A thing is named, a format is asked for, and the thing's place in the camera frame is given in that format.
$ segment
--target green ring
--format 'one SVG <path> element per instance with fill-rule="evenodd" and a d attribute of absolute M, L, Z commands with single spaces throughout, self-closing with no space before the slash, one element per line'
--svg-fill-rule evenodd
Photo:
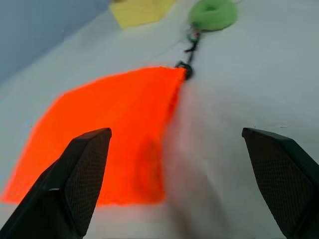
<path fill-rule="evenodd" d="M 188 22 L 198 29 L 217 31 L 237 20 L 236 4 L 229 0 L 200 0 L 189 13 Z"/>

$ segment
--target yellow sponge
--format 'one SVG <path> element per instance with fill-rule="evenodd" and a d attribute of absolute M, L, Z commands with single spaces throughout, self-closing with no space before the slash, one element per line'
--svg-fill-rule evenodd
<path fill-rule="evenodd" d="M 120 27 L 131 26 L 160 20 L 175 0 L 113 0 L 110 10 Z"/>

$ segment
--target orange cloth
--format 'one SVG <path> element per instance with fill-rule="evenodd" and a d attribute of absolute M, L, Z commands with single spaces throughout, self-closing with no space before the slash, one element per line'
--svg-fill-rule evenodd
<path fill-rule="evenodd" d="M 161 202 L 161 142 L 183 81 L 184 69 L 150 67 L 66 92 L 33 129 L 2 201 L 19 203 L 71 139 L 110 127 L 113 136 L 98 205 Z"/>

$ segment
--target textured rubber pad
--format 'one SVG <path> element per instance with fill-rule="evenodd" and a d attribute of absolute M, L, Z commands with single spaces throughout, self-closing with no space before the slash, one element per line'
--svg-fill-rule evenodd
<path fill-rule="evenodd" d="M 318 210 L 318 165 L 292 139 L 248 128 L 242 135 L 259 190 L 279 228 L 287 238 L 305 239 L 302 233 Z"/>
<path fill-rule="evenodd" d="M 110 129 L 73 139 L 31 187 L 0 231 L 0 238 L 81 238 L 102 187 Z"/>

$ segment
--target white surface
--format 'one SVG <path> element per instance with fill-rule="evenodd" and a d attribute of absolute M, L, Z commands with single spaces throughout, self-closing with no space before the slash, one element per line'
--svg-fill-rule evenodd
<path fill-rule="evenodd" d="M 161 22 L 127 31 L 107 12 L 0 85 L 0 186 L 29 126 L 61 92 L 181 59 L 193 2 L 180 0 Z M 86 238 L 283 238 L 258 190 L 241 130 L 286 135 L 319 159 L 319 2 L 244 0 L 238 7 L 235 25 L 203 38 L 196 75 L 182 90 L 165 141 L 167 203 L 97 209 Z M 1 215 L 4 223 L 9 209 Z"/>

